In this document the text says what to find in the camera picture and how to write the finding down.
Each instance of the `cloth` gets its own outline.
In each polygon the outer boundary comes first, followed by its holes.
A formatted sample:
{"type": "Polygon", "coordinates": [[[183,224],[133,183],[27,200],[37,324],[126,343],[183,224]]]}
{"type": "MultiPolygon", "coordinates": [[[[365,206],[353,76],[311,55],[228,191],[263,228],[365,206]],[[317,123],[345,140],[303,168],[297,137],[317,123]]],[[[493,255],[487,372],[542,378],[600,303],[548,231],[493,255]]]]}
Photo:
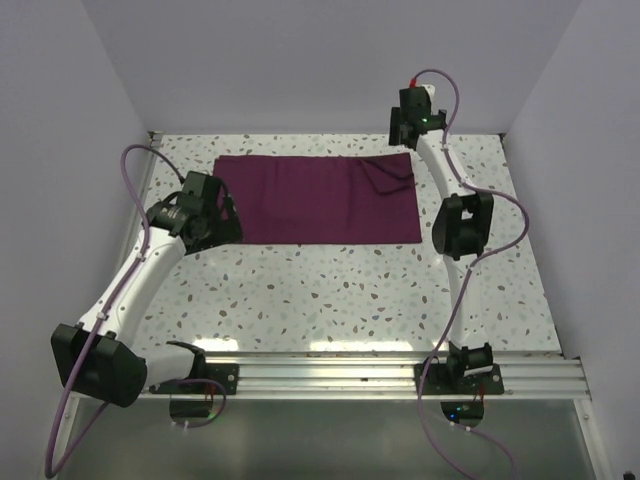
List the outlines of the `cloth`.
{"type": "Polygon", "coordinates": [[[221,156],[214,174],[229,187],[248,244],[422,241],[408,153],[221,156]]]}

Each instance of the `speckled table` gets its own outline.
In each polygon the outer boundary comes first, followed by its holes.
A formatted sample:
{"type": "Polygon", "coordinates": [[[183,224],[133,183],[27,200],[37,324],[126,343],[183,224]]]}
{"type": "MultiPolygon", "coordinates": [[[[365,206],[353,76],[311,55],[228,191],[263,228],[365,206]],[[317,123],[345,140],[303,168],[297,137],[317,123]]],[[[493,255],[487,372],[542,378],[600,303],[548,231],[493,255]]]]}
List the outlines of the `speckled table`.
{"type": "MultiPolygon", "coordinates": [[[[474,182],[513,192],[497,136],[455,136],[474,182]]],[[[384,135],[166,135],[161,151],[177,167],[211,172],[222,154],[376,155],[402,151],[384,135]]],[[[166,279],[136,337],[149,350],[167,340],[209,351],[428,351],[451,309],[445,266],[431,245],[440,205],[414,154],[423,243],[221,247],[186,257],[166,279]]],[[[179,187],[155,164],[148,208],[179,187]]],[[[489,247],[515,237],[519,213],[496,200],[489,247]]],[[[528,240],[481,270],[484,317],[494,350],[559,352],[528,240]]]]}

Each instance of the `white tabletop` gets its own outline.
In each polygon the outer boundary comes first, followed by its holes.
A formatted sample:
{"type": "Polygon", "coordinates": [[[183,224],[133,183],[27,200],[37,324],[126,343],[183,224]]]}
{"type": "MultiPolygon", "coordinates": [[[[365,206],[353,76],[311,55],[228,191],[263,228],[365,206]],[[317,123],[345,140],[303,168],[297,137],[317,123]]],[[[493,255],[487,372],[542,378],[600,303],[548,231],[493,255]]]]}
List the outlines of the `white tabletop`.
{"type": "MultiPolygon", "coordinates": [[[[497,136],[456,135],[451,145],[477,185],[514,193],[497,136]]],[[[385,135],[166,135],[160,150],[186,173],[211,172],[226,154],[371,156],[404,149],[387,146],[385,135]]],[[[178,339],[209,351],[430,350],[451,302],[445,266],[431,244],[441,199],[426,166],[415,154],[412,160],[422,244],[234,245],[188,256],[153,300],[134,349],[178,339]]],[[[179,187],[157,162],[145,207],[179,187]]],[[[521,228],[515,208],[496,199],[488,247],[521,228]]],[[[487,260],[480,278],[477,308],[494,350],[560,351],[528,240],[487,260]]]]}

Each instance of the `black mounting plate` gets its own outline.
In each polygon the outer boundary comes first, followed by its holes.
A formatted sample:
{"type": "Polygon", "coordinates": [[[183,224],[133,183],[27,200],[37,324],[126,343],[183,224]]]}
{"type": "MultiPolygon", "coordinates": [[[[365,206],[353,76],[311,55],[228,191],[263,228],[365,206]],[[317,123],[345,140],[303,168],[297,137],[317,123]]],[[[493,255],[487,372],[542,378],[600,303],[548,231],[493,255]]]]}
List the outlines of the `black mounting plate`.
{"type": "MultiPolygon", "coordinates": [[[[207,363],[206,373],[203,378],[210,378],[221,384],[227,391],[227,395],[235,395],[238,389],[238,377],[240,367],[237,363],[207,363]]],[[[176,385],[172,382],[161,383],[158,387],[149,388],[150,393],[158,395],[204,395],[206,385],[194,383],[193,385],[176,385]]]]}
{"type": "MultiPolygon", "coordinates": [[[[418,363],[413,366],[413,378],[416,383],[416,392],[420,388],[420,377],[424,364],[418,363]]],[[[424,382],[422,395],[476,395],[484,386],[484,395],[504,394],[504,384],[502,383],[502,373],[500,366],[494,364],[489,373],[462,377],[457,381],[452,381],[449,370],[445,363],[432,363],[424,382]]]]}

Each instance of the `wall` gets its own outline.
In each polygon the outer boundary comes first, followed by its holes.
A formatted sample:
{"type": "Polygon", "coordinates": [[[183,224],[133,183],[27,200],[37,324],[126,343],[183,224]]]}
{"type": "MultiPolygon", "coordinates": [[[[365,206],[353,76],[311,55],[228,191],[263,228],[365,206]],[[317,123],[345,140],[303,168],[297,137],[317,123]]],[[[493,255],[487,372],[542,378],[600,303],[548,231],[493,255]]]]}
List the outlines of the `wall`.
{"type": "Polygon", "coordinates": [[[460,83],[458,131],[506,132],[580,3],[83,1],[145,124],[171,133],[384,132],[426,67],[460,83]]]}
{"type": "Polygon", "coordinates": [[[78,1],[0,2],[0,66],[0,477],[29,479],[61,391],[49,338],[113,273],[119,153],[145,130],[78,1]]]}
{"type": "Polygon", "coordinates": [[[638,18],[637,0],[584,0],[506,138],[560,339],[620,475],[640,473],[638,18]]]}

